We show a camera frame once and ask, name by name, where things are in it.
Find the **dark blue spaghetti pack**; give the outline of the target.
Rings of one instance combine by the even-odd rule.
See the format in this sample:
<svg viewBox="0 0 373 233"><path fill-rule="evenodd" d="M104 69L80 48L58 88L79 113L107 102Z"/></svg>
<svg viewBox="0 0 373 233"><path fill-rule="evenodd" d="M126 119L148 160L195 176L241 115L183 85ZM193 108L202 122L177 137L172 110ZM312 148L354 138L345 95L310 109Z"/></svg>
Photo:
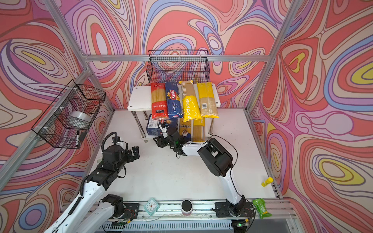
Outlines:
<svg viewBox="0 0 373 233"><path fill-rule="evenodd" d="M180 95L177 82L165 83L166 102L169 118L182 118L183 110L181 107Z"/></svg>

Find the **dark blue pasta box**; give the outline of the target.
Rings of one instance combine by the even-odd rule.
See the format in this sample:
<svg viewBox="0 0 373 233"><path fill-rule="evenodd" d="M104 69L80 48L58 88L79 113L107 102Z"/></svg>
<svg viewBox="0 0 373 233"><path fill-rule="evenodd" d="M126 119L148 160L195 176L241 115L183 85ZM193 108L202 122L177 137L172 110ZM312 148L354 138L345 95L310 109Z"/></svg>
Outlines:
<svg viewBox="0 0 373 233"><path fill-rule="evenodd" d="M178 128L179 120L178 118L170 118L167 120L156 120L153 119L152 114L150 114L146 131L149 136L161 136L163 135L163 132L165 133L166 130L162 130L160 126L164 124L165 126L174 126Z"/></svg>

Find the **red spaghetti pack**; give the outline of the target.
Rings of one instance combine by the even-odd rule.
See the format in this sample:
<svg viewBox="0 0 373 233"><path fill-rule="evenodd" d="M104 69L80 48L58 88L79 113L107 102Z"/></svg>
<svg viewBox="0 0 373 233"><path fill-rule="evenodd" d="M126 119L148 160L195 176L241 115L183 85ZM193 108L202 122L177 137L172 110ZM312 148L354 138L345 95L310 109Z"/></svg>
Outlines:
<svg viewBox="0 0 373 233"><path fill-rule="evenodd" d="M151 83L151 98L152 118L156 120L167 120L169 116L164 83Z"/></svg>

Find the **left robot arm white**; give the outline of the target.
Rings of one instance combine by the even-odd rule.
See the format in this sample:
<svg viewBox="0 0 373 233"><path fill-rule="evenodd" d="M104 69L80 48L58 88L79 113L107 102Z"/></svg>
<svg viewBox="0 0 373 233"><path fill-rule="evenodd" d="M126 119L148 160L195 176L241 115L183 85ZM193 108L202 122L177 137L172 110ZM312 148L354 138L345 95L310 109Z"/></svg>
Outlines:
<svg viewBox="0 0 373 233"><path fill-rule="evenodd" d="M96 169L81 183L78 196L46 233L94 233L110 218L121 218L126 211L123 198L104 193L120 176L125 165L140 158L139 147L123 148L123 141L103 150Z"/></svg>

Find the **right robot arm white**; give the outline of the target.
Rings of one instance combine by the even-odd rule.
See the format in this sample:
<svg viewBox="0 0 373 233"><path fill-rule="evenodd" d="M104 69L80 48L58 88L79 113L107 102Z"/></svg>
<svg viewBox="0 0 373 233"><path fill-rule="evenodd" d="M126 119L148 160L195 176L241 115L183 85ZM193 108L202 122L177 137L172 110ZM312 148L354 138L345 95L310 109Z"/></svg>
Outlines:
<svg viewBox="0 0 373 233"><path fill-rule="evenodd" d="M187 141L179 135L174 126L162 123L159 126L162 135L153 140L158 147L169 147L177 156L198 156L205 163L208 170L219 177L226 194L225 210L216 207L218 215L238 217L244 209L246 199L240 195L235 186L232 170L235 166L231 153L212 135L204 142Z"/></svg>

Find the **blue yellow Ankara spaghetti pack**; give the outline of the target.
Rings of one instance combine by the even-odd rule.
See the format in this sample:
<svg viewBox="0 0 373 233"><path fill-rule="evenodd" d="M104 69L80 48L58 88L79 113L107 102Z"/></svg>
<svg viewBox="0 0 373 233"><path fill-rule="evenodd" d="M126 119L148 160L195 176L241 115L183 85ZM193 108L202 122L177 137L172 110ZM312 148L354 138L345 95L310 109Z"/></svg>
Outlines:
<svg viewBox="0 0 373 233"><path fill-rule="evenodd" d="M192 121L184 122L184 118L180 119L179 134L180 138L185 141L191 141Z"/></svg>

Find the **yellow Pastatime spaghetti pack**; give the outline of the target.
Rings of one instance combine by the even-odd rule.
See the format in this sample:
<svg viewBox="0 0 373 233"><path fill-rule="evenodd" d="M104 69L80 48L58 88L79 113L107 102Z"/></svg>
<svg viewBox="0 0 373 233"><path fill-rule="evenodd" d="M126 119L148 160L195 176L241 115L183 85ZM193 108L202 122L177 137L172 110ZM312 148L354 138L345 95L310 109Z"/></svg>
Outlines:
<svg viewBox="0 0 373 233"><path fill-rule="evenodd" d="M205 142L205 119L197 119L193 121L193 142Z"/></svg>

